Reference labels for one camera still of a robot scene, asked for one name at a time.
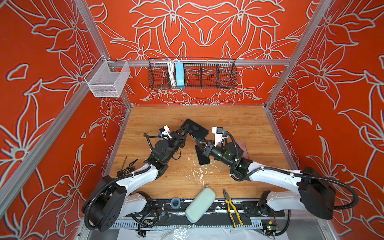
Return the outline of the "pink phone case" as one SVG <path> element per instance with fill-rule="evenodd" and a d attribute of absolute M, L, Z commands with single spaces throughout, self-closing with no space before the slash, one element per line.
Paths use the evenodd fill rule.
<path fill-rule="evenodd" d="M 243 142 L 239 142 L 238 145 L 239 145 L 240 148 L 243 150 L 243 158 L 245 158 L 245 159 L 249 159 L 250 157 L 249 157 L 249 153 L 248 153 L 246 144 L 243 143 Z"/>

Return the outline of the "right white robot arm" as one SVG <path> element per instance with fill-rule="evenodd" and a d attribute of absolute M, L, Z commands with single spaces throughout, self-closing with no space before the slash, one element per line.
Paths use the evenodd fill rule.
<path fill-rule="evenodd" d="M 205 157 L 213 157 L 230 168 L 236 182 L 261 182 L 285 189 L 265 191 L 261 203 L 268 211 L 303 210 L 315 217 L 331 220 L 335 210 L 348 210 L 359 202 L 358 194 L 349 185 L 322 177 L 315 169 L 285 170 L 259 164 L 244 158 L 243 150 L 230 132 L 216 134 L 219 142 L 195 139 Z"/>

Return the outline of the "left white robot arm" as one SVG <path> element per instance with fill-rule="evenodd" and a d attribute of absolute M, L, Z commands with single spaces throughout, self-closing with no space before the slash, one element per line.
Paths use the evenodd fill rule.
<path fill-rule="evenodd" d="M 104 232 L 118 218 L 141 212 L 149 198 L 140 193 L 132 195 L 132 192 L 166 172 L 168 162 L 186 144 L 188 127 L 185 125 L 172 131 L 167 139 L 144 134 L 152 150 L 144 166 L 126 175 L 115 178 L 105 176 L 99 181 L 82 207 L 86 228 Z"/>

